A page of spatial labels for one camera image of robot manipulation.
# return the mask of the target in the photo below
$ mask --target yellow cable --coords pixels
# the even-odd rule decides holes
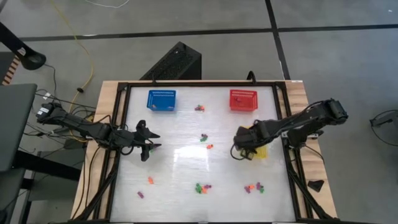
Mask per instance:
[[[76,33],[75,33],[75,31],[72,29],[72,27],[70,26],[68,19],[67,19],[67,18],[63,15],[63,13],[59,10],[59,8],[58,8],[57,5],[55,4],[54,0],[51,0],[51,4],[52,4],[52,6],[54,7],[54,9],[58,12],[58,15],[63,19],[63,21],[64,21],[64,22],[66,23],[66,25],[69,27],[70,32],[73,34],[73,37],[75,38],[76,43],[77,43],[80,47],[82,47],[82,49],[85,51],[85,53],[86,53],[87,56],[88,56],[88,60],[90,61],[90,64],[91,64],[91,73],[90,73],[90,77],[87,79],[86,83],[85,83],[83,86],[80,87],[81,89],[84,89],[84,88],[89,84],[89,82],[91,81],[91,79],[93,78],[93,75],[94,75],[94,62],[93,62],[93,60],[91,59],[91,56],[90,56],[90,53],[88,53],[88,50],[87,50],[87,49],[80,43],[80,41],[77,39]],[[75,100],[77,99],[79,93],[80,93],[80,92],[77,91],[76,94],[75,94],[75,96],[73,97],[72,103],[70,104],[70,107],[69,107],[69,113],[71,112],[71,110],[72,110],[72,108],[73,108],[73,103],[74,103]],[[80,142],[87,142],[87,140],[82,140],[82,139],[76,138],[76,137],[73,135],[72,131],[69,131],[69,132],[70,132],[70,134],[72,135],[72,138],[74,138],[75,140],[80,141]]]

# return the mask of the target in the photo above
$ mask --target table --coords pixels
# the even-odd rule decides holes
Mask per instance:
[[[146,83],[148,83],[150,81],[105,81],[103,83],[101,92],[99,94],[99,100],[98,100],[98,105],[97,105],[97,110],[96,110],[96,115],[95,115],[94,121],[97,121],[106,115],[112,115],[118,84],[123,83],[123,82],[129,82],[129,83],[146,82]],[[250,82],[250,81],[238,81],[238,80],[176,81],[176,80],[173,80],[170,82]],[[262,82],[285,82],[285,86],[287,89],[287,95],[289,97],[290,109],[291,109],[292,113],[298,113],[299,111],[302,111],[308,105],[308,100],[307,100],[307,96],[305,93],[304,84],[302,81],[278,81],[278,80],[275,81],[275,80],[272,80],[272,81],[262,81]],[[282,110],[282,114],[285,115],[286,111],[284,109],[284,103],[283,103],[284,101],[282,99],[281,94],[279,94],[279,101],[280,101],[280,107]],[[124,102],[122,102],[122,101],[119,104],[118,114],[116,117],[116,123],[120,123],[120,121],[121,121],[121,115],[123,113],[123,104],[124,104]],[[319,148],[317,140],[308,140],[307,145],[314,148],[318,152],[320,152],[320,148]],[[90,189],[88,191],[88,194],[87,194],[87,184],[85,184],[85,187],[83,189],[83,175],[81,175],[78,189],[76,192],[75,203],[73,204],[71,217],[78,209],[81,198],[82,198],[81,204],[83,206],[80,206],[80,208],[77,210],[76,215],[79,215],[83,211],[84,204],[86,202],[86,197],[88,197],[88,201],[91,201],[91,199],[94,197],[95,193],[97,193],[97,189],[98,189],[100,177],[101,177],[101,171],[103,168],[104,155],[105,155],[105,150],[100,150],[97,152],[95,158],[93,158],[93,154],[96,151],[97,147],[98,147],[97,143],[95,143],[95,142],[88,143],[88,148],[86,151],[87,157],[86,157],[84,169],[87,174],[89,171],[89,164],[90,164],[91,160],[93,160],[92,168],[91,168]],[[111,153],[111,156],[109,159],[110,167],[111,167],[111,164],[113,163],[113,157],[114,157],[114,152]],[[335,217],[336,216],[335,206],[334,206],[333,199],[331,196],[330,187],[328,184],[325,167],[323,165],[322,160],[316,154],[314,154],[313,152],[306,150],[306,149],[302,149],[301,158],[302,158],[302,164],[303,164],[303,171],[304,171],[307,181],[308,180],[324,180],[325,181],[323,188],[319,193],[316,193],[315,191],[313,191],[311,189],[309,191],[312,193],[312,195],[317,200],[317,202],[323,207],[323,209],[329,215]],[[88,183],[88,181],[89,181],[88,175],[85,175],[85,177],[86,177],[85,182]],[[109,188],[103,195],[103,199],[101,201],[101,207],[100,207],[99,215],[98,215],[98,218],[100,218],[100,219],[106,218],[108,215],[108,214],[106,214],[106,205],[108,202],[108,200],[107,200],[108,195],[109,195]],[[297,195],[298,195],[298,204],[300,207],[300,216],[305,218],[305,217],[307,217],[307,213],[305,210],[304,199],[298,189],[297,189]]]

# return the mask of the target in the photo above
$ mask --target blue basket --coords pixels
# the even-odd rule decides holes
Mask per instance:
[[[147,108],[153,111],[173,111],[175,90],[149,90]]]

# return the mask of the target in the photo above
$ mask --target black metal frame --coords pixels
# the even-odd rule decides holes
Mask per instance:
[[[284,100],[284,105],[286,108],[286,115],[289,116],[291,114],[290,112],[290,106],[289,106],[289,99],[287,96],[287,89],[285,82],[258,82],[256,81],[255,77],[248,76],[248,79],[251,79],[251,82],[247,81],[241,81],[241,82],[140,82],[140,83],[119,83],[118,85],[118,92],[116,94],[116,100],[114,104],[114,110],[113,110],[113,117],[112,117],[112,123],[115,124],[116,122],[116,116],[119,113],[119,105],[121,101],[121,93],[122,91],[126,92],[126,96],[124,98],[124,106],[123,106],[123,113],[121,117],[121,124],[120,126],[124,126],[126,124],[126,118],[127,118],[127,109],[129,106],[129,99],[130,99],[130,93],[131,93],[131,88],[133,87],[151,87],[151,86],[269,86],[272,87],[272,92],[274,94],[274,101],[275,101],[275,107],[276,107],[276,112],[277,112],[277,117],[278,119],[282,119],[282,111],[280,108],[280,103],[279,103],[279,94],[278,94],[278,89],[282,92],[283,100]],[[291,162],[290,159],[290,154],[289,154],[289,146],[286,145],[286,143],[283,143],[283,150],[284,150],[284,158],[285,158],[285,163],[286,163],[286,169],[288,169],[288,164]],[[101,186],[103,184],[103,181],[105,179],[108,166],[109,166],[109,155],[110,152],[107,151],[105,158],[104,158],[104,164],[103,164],[103,170],[101,173],[101,180],[99,185]],[[116,163],[116,166],[119,166],[120,162],[120,152],[116,152],[116,157],[114,163]],[[299,169],[299,176],[302,181],[305,182],[305,179],[303,178],[303,169]],[[301,218],[300,214],[300,208],[299,208],[299,201],[297,197],[297,192],[295,188],[294,181],[291,177],[288,176],[289,180],[289,187],[290,187],[290,194],[292,196],[292,205],[293,205],[293,210],[295,214],[295,219],[298,220]],[[114,188],[116,185],[116,177],[113,179],[111,185],[109,186],[109,197],[108,197],[108,203],[106,207],[106,215],[105,219],[109,220],[111,217],[111,208],[113,205],[113,197],[114,197]],[[93,219],[98,219],[98,214],[100,210],[100,203],[97,205],[95,208],[95,213]]]

